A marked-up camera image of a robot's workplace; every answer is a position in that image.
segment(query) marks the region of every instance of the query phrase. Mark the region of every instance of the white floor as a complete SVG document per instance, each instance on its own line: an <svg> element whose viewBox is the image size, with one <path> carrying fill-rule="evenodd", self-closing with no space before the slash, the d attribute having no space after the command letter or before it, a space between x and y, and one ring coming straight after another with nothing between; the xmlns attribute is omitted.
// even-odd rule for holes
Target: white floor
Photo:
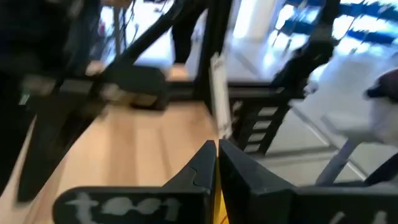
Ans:
<svg viewBox="0 0 398 224"><path fill-rule="evenodd" d="M140 21L137 22L140 27L137 37L160 16L157 13L148 13L158 6L138 4L135 9L137 19L133 20L133 22ZM132 27L134 23L133 26L127 28L129 41L132 40L135 32ZM275 38L276 33L273 33L268 42L253 43L236 40L229 35L224 51L228 78L230 80L271 80L289 57L289 51L284 53L288 38L280 35L272 46ZM289 50L304 42L305 37L294 37ZM320 121L320 117L332 111L346 111L355 116L366 117L369 112L369 102L363 98L364 90L371 86L383 71L398 66L398 62L391 58L396 50L385 47L369 48L368 45L362 45L355 54L350 55L349 51L352 47L358 45L359 43L351 39L344 39L336 48L333 60L312 74L312 80L319 83L320 89L304 101L295 103L295 106L324 133L327 133L327 136L338 147L342 146L345 139L328 132ZM145 51L137 63L168 67L172 64L172 55L172 41L168 32ZM191 78L194 78L196 74L199 55L200 41L194 43L187 62ZM396 152L397 149L389 146L361 145L353 154L352 159L365 174L370 174ZM289 112L267 157L258 161L294 184L310 185L315 182L332 155L333 151L330 150L328 144L296 114ZM352 168L346 167L338 180L360 178L360 175Z"/></svg>

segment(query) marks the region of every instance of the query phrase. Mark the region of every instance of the wooden floor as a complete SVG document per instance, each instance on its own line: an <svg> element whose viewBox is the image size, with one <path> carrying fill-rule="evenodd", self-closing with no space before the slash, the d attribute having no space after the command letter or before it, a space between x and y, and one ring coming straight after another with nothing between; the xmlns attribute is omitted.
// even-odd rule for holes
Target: wooden floor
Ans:
<svg viewBox="0 0 398 224"><path fill-rule="evenodd" d="M0 198L1 224L51 224L58 195L78 186L161 186L208 139L218 139L201 103L171 104L164 113L109 108L83 133L37 198L15 204L29 136Z"/></svg>

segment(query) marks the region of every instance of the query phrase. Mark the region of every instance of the wooden platform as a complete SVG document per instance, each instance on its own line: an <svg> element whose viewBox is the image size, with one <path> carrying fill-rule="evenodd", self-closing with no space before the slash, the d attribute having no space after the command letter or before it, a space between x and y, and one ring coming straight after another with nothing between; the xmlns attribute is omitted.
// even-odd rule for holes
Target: wooden platform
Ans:
<svg viewBox="0 0 398 224"><path fill-rule="evenodd" d="M110 108L83 133L38 197L16 205L15 195L26 154L18 158L0 198L0 223L50 224L58 195L78 186L161 186L173 177L207 139L218 139L201 103L171 104L165 113Z"/></svg>

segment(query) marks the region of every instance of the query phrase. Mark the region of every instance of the person's leg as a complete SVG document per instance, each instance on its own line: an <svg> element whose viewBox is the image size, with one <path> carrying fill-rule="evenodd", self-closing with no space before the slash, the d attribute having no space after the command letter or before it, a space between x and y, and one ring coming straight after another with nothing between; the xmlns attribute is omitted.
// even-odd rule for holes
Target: person's leg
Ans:
<svg viewBox="0 0 398 224"><path fill-rule="evenodd" d="M175 54L174 63L185 64L185 62L187 62L192 48L191 36L193 30L200 15L205 9L206 4L199 5L190 13L189 17L186 17L172 27Z"/></svg>

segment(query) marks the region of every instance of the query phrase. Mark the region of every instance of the wooden board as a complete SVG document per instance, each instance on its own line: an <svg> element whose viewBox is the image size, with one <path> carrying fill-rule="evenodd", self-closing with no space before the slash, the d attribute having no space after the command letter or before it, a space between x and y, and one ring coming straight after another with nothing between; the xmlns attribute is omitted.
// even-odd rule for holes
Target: wooden board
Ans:
<svg viewBox="0 0 398 224"><path fill-rule="evenodd" d="M173 177L207 139L218 139L201 103L171 104L166 112L109 108L83 133L37 198L16 205L26 144L3 196L0 223L52 224L52 204L78 186L161 186Z"/></svg>

